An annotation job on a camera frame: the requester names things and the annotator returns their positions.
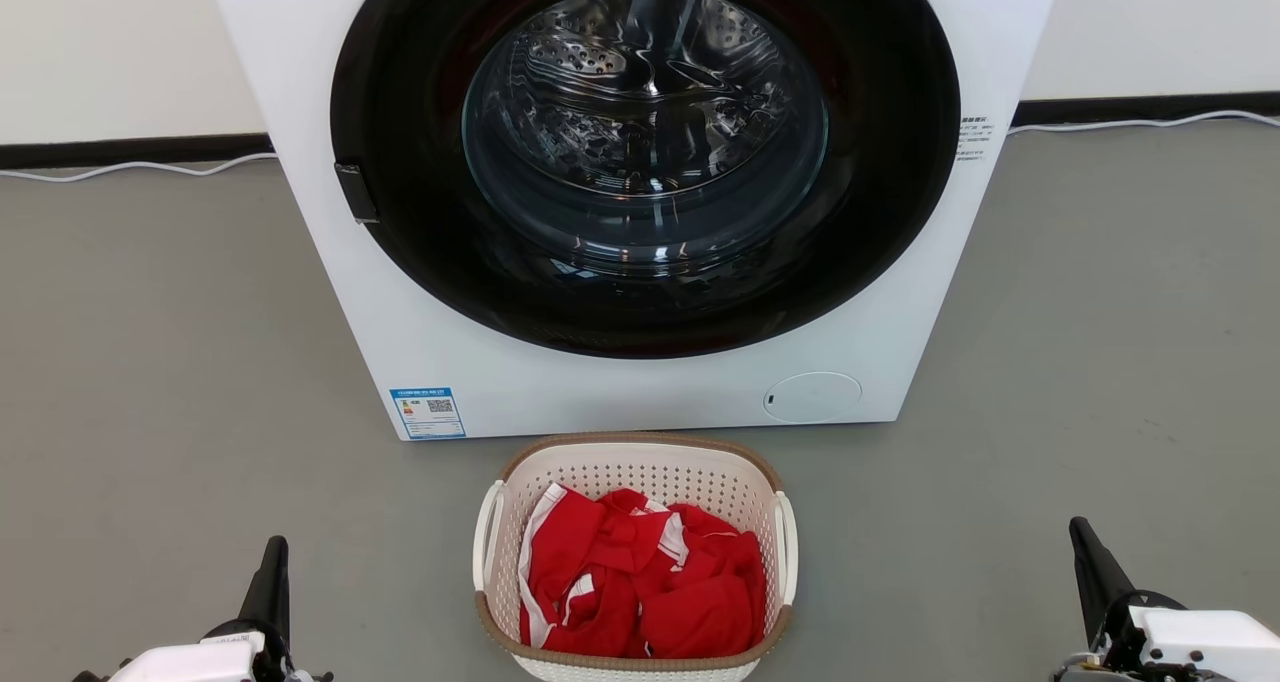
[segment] red clothing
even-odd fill
[[[521,641],[596,656],[716,658],[764,638],[754,532],[634,490],[591,502],[552,485],[520,557]]]

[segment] washing machine door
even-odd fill
[[[669,358],[858,294],[937,205],[959,114],[927,0],[367,0],[332,129],[353,216],[428,293]]]

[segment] white power cord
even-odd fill
[[[1193,114],[1193,116],[1184,116],[1180,120],[1116,120],[1116,122],[1089,122],[1087,125],[1021,125],[1010,127],[1007,136],[1019,134],[1019,132],[1088,132],[1088,131],[1107,131],[1112,127],[1179,127],[1189,125],[1193,122],[1202,120],[1253,120],[1262,122],[1263,125],[1280,127],[1280,120],[1275,120],[1271,116],[1262,116],[1262,114],[1245,113],[1243,109],[1219,109],[1215,113]],[[0,170],[0,177],[17,177],[19,180],[36,180],[36,182],[79,182],[88,180],[91,177],[109,175],[111,171],[119,170],[160,170],[160,171],[178,171],[179,175],[189,177],[210,177],[216,175],[219,171],[230,170],[236,168],[237,164],[252,163],[255,159],[276,159],[278,155],[271,152],[264,154],[248,154],[246,157],[232,159],[229,163],[219,164],[218,168],[210,168],[210,170],[188,170],[188,168],[175,168],[173,164],[156,164],[156,163],[123,163],[113,164],[109,168],[100,168],[99,170],[91,170],[81,173],[81,175],[72,177],[46,177],[46,175],[32,175],[28,171],[5,171]]]
[[[1179,127],[1189,125],[1202,120],[1253,120],[1262,122],[1263,125],[1280,127],[1280,120],[1262,114],[1244,113],[1243,109],[1217,109],[1217,111],[1192,114],[1181,116],[1179,120],[1116,120],[1116,122],[1089,122],[1084,125],[1021,125],[1010,127],[1007,134],[1015,136],[1018,132],[1088,132],[1107,131],[1111,127]]]
[[[232,159],[229,163],[221,163],[218,168],[209,168],[209,170],[188,170],[188,168],[175,168],[173,164],[159,164],[159,163],[123,163],[111,164],[109,168],[100,168],[99,170],[90,170],[82,173],[82,175],[72,177],[46,177],[46,175],[31,175],[28,171],[5,171],[0,170],[0,177],[17,177],[19,180],[36,180],[36,182],[79,182],[88,180],[91,177],[109,175],[111,171],[119,170],[160,170],[160,171],[178,171],[179,175],[189,177],[210,177],[216,175],[219,171],[230,170],[236,168],[237,164],[252,163],[255,159],[276,159],[278,155],[274,152],[261,152],[261,154],[247,154],[243,157]]]

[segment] white washing machine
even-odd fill
[[[1052,0],[218,0],[401,439],[896,418]]]

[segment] white handle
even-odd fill
[[[796,512],[786,493],[778,493],[778,577],[782,578],[782,604],[796,599],[796,582],[800,578],[800,537],[796,532]]]
[[[498,537],[495,514],[502,512],[502,489],[507,482],[498,480],[489,488],[480,503],[480,517],[476,518],[476,536],[471,540],[471,582],[477,592],[483,592],[493,572],[493,549]]]

